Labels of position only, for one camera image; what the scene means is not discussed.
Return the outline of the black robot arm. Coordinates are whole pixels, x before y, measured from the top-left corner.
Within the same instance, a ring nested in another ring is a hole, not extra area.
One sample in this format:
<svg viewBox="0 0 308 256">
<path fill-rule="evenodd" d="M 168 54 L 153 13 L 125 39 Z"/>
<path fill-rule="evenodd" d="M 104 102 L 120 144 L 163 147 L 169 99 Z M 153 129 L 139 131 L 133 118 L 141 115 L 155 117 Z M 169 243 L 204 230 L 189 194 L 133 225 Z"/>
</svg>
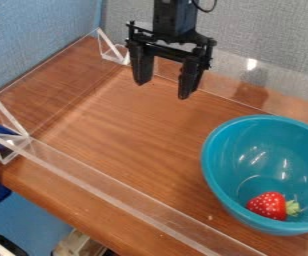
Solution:
<svg viewBox="0 0 308 256">
<path fill-rule="evenodd" d="M 133 77 L 139 85 L 153 78 L 155 57 L 183 63 L 179 77 L 179 98 L 188 99 L 199 89 L 204 71 L 211 68 L 217 41 L 196 31 L 200 0 L 155 0 L 153 25 L 128 23 L 127 47 L 131 53 Z"/>
</svg>

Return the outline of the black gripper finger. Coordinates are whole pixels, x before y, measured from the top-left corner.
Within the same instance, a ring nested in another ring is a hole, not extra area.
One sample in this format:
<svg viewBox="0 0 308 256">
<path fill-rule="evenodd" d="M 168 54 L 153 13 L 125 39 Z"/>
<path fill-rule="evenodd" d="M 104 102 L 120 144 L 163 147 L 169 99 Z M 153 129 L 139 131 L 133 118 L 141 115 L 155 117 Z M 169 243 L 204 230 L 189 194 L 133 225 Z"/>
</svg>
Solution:
<svg viewBox="0 0 308 256">
<path fill-rule="evenodd" d="M 137 41 L 129 42 L 129 52 L 135 81 L 144 85 L 153 78 L 155 55 L 151 47 Z"/>
<path fill-rule="evenodd" d="M 183 63 L 179 77 L 179 98 L 185 100 L 197 90 L 204 73 L 203 58 L 199 54 L 189 55 Z"/>
</svg>

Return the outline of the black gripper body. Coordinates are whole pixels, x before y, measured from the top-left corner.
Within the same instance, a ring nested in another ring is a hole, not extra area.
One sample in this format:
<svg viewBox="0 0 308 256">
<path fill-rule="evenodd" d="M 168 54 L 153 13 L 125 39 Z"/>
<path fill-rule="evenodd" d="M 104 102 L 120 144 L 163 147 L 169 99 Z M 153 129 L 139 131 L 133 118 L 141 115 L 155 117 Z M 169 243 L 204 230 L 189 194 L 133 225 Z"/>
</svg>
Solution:
<svg viewBox="0 0 308 256">
<path fill-rule="evenodd" d="M 131 21 L 127 26 L 127 47 L 133 60 L 160 56 L 183 62 L 188 57 L 193 57 L 205 70 L 212 67 L 213 47 L 217 45 L 212 37 L 200 34 L 195 29 L 181 35 L 156 32 L 152 24 L 147 22 Z"/>
</svg>

